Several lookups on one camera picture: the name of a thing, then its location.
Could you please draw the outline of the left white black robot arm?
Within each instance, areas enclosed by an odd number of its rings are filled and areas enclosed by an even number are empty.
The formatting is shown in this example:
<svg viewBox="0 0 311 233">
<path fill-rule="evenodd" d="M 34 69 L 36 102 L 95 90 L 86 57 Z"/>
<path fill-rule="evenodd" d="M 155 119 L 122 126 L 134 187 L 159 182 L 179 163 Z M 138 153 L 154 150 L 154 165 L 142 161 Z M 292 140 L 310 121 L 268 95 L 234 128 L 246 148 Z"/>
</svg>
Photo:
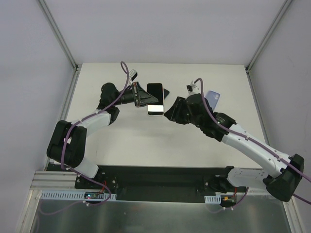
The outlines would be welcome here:
<svg viewBox="0 0 311 233">
<path fill-rule="evenodd" d="M 114 123 L 119 115 L 118 105 L 133 103 L 137 108 L 157 103 L 161 97 L 148 93 L 139 82 L 131 88 L 118 91 L 113 83 L 105 83 L 97 109 L 77 124 L 61 120 L 57 122 L 47 148 L 47 157 L 66 168 L 73 168 L 86 176 L 86 183 L 93 189 L 103 183 L 104 171 L 85 157 L 86 139 L 102 127 Z"/>
</svg>

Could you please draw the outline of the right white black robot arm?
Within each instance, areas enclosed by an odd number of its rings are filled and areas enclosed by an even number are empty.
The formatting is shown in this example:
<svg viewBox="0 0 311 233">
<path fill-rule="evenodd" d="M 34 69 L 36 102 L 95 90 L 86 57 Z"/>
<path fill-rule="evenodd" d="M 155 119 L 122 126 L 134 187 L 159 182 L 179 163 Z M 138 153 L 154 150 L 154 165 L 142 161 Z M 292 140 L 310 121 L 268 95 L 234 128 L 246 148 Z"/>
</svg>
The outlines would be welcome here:
<svg viewBox="0 0 311 233">
<path fill-rule="evenodd" d="M 234 187 L 265 189 L 284 202 L 294 195 L 302 179 L 304 158 L 289 156 L 258 141 L 228 115 L 214 112 L 201 94 L 177 97 L 164 116 L 177 124 L 196 126 L 204 135 L 237 149 L 260 165 L 259 169 L 232 167 L 227 175 L 211 182 L 214 189 L 223 193 Z"/>
</svg>

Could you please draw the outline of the lavender phone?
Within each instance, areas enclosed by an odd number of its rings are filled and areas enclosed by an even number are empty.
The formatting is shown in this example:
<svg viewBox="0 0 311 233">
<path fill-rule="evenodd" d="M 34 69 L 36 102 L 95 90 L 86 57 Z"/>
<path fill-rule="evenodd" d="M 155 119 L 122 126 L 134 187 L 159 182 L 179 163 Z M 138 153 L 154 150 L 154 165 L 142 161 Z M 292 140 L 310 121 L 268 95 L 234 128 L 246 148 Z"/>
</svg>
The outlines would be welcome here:
<svg viewBox="0 0 311 233">
<path fill-rule="evenodd" d="M 206 94 L 205 94 L 205 98 L 207 99 L 209 106 L 212 108 L 212 110 L 214 111 L 217 103 L 220 99 L 220 94 L 217 92 L 214 92 L 212 90 L 209 90 Z"/>
</svg>

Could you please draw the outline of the teal smartphone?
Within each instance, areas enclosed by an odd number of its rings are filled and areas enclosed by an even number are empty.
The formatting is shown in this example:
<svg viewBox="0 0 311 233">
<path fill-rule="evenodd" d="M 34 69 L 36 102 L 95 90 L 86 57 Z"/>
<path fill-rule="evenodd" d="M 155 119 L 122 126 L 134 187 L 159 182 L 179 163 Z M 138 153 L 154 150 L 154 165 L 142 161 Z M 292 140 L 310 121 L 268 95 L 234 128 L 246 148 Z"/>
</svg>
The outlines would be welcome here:
<svg viewBox="0 0 311 233">
<path fill-rule="evenodd" d="M 170 94 L 169 90 L 164 88 L 163 89 L 163 99 L 165 100 L 169 94 Z"/>
</svg>

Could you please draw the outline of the beige phone with ring holder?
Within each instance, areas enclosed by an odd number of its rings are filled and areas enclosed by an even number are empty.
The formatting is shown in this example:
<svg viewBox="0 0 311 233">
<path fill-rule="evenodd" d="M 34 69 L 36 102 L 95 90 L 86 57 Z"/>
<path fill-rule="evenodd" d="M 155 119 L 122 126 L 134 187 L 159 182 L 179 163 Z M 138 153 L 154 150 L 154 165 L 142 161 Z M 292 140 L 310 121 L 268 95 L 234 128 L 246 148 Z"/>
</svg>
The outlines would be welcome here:
<svg viewBox="0 0 311 233">
<path fill-rule="evenodd" d="M 162 116 L 164 114 L 164 89 L 161 83 L 148 83 L 147 92 L 155 99 L 147 104 L 149 116 Z"/>
</svg>

